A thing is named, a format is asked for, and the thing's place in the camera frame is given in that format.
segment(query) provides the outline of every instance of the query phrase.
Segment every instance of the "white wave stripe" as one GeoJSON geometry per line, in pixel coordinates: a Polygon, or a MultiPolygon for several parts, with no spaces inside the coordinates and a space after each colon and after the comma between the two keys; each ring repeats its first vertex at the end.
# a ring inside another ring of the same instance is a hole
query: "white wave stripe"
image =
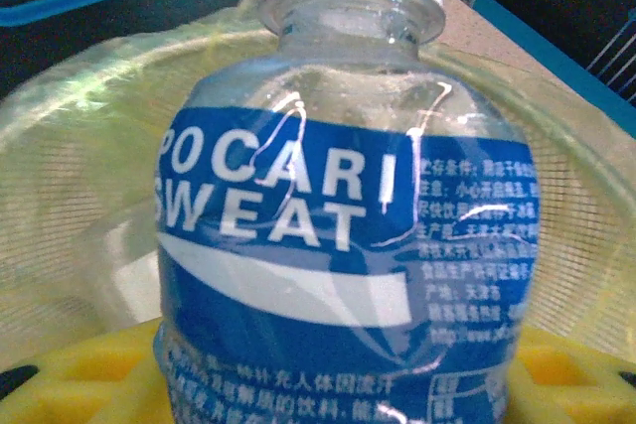
{"type": "Polygon", "coordinates": [[[305,270],[242,257],[163,232],[157,236],[164,250],[196,278],[263,312],[340,327],[384,328],[412,320],[403,272],[353,275],[305,270]]]}

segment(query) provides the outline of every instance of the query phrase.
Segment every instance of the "bottle neck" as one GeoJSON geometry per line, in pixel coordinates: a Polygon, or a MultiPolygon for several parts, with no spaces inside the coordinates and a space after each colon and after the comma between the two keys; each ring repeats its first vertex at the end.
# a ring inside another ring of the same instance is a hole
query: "bottle neck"
{"type": "Polygon", "coordinates": [[[343,60],[417,59],[444,23],[432,0],[263,0],[261,15],[282,54],[343,60]]]}

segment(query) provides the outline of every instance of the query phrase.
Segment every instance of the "yellow sponge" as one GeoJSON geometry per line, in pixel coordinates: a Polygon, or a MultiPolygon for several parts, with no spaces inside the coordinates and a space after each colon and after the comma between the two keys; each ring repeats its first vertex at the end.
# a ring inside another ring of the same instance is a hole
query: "yellow sponge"
{"type": "MultiPolygon", "coordinates": [[[[97,337],[5,372],[0,424],[171,424],[151,349],[158,325],[97,337]]],[[[526,328],[510,367],[505,422],[636,424],[635,378],[635,363],[526,328]]]]}

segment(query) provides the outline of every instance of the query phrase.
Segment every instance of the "pocari sweat bottle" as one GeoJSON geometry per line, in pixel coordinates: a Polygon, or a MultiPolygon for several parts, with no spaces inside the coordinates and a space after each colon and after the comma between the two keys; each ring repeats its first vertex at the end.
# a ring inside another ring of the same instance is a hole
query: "pocari sweat bottle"
{"type": "Polygon", "coordinates": [[[155,178],[179,424],[500,423],[537,254],[523,135],[418,61],[441,0],[263,0],[155,178]]]}

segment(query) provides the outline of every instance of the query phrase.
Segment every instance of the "mesh basket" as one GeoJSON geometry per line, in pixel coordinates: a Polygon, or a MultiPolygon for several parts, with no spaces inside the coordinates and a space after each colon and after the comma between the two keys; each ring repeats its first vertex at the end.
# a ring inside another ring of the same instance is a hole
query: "mesh basket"
{"type": "MultiPolygon", "coordinates": [[[[158,144],[199,78],[274,49],[255,2],[93,47],[0,105],[0,367],[159,313],[158,144]]],[[[443,45],[421,55],[529,138],[543,207],[528,321],[636,360],[633,139],[529,73],[443,45]]]]}

